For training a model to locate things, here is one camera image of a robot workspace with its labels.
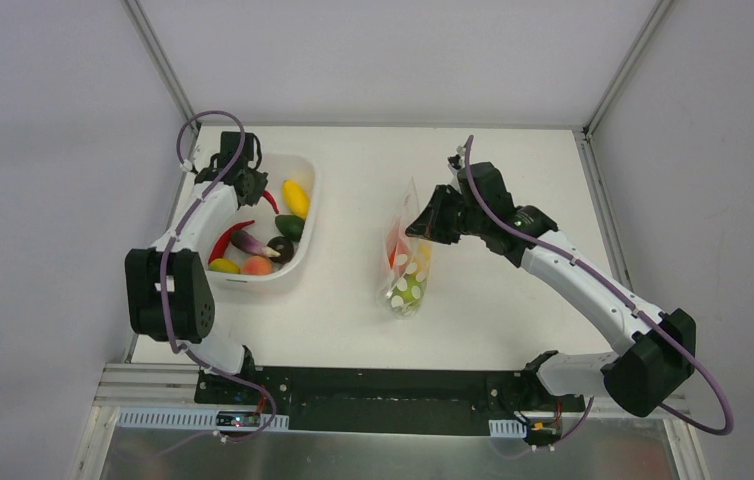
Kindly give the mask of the long yellow toy squash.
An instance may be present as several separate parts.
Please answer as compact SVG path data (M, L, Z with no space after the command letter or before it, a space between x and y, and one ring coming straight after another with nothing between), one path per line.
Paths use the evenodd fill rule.
M310 210L310 198L296 182L285 180L281 187L283 201L292 215L306 220Z

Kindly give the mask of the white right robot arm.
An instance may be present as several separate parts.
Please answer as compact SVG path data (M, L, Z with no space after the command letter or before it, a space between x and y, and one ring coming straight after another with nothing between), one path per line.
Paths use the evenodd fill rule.
M624 411L646 417L694 372L681 355L695 351L696 326L683 310L663 312L640 300L592 265L532 205L516 206L491 163L469 170L449 158L454 178L434 189L407 227L413 238L450 245L464 236L481 239L496 255L547 284L580 312L610 346L600 354L540 354L523 369L522 400L536 410L559 397L608 397Z

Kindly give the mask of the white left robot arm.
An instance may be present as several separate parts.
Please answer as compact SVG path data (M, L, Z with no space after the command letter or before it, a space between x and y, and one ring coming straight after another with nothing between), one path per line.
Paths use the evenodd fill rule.
M165 342L208 370L221 370L219 389L234 404L250 402L258 378L243 368L248 350L214 332L215 304L207 263L242 207L267 189L261 145L253 133L224 132L218 152L196 172L180 218L150 247L124 260L129 322L134 333Z

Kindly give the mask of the red toy chili pepper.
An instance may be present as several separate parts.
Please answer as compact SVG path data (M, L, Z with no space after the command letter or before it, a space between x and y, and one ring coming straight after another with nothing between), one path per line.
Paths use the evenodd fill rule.
M213 261L215 261L215 260L217 260L219 258L223 258L226 249L230 245L230 237L231 237L231 235L233 233L235 233L236 231L243 230L244 228L247 228L247 227L253 225L254 223L255 223L254 220L239 222L239 223L236 223L236 224L232 225L227 230L225 230L218 237L218 239L215 241L215 243L213 244L213 247L212 247L212 249L210 251L207 263L211 264Z

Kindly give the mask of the clear polka dot zip bag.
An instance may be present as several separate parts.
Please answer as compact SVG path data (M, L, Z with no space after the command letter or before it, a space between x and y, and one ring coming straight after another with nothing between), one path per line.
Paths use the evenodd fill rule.
M378 257L376 301L398 319L415 315L427 292L432 247L406 233L421 212L416 183L410 178L388 210Z

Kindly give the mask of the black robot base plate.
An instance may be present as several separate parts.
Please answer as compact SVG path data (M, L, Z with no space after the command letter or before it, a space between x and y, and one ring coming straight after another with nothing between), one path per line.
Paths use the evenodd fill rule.
M484 436L492 421L585 409L555 397L526 372L266 366L248 375L292 430Z

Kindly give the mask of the orange toy carrot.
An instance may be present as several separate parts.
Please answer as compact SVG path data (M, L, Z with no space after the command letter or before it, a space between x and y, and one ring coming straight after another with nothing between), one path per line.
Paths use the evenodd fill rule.
M399 271L406 267L410 259L410 249L403 228L394 224L386 235L385 252L388 268Z

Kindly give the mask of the yellow toy pepper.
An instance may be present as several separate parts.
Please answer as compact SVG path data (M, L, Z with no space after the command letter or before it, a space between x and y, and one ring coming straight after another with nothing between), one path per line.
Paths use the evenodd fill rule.
M414 270L415 279L417 282L424 282L428 275L432 257L432 246L428 242L419 242L417 245L415 263L416 268Z

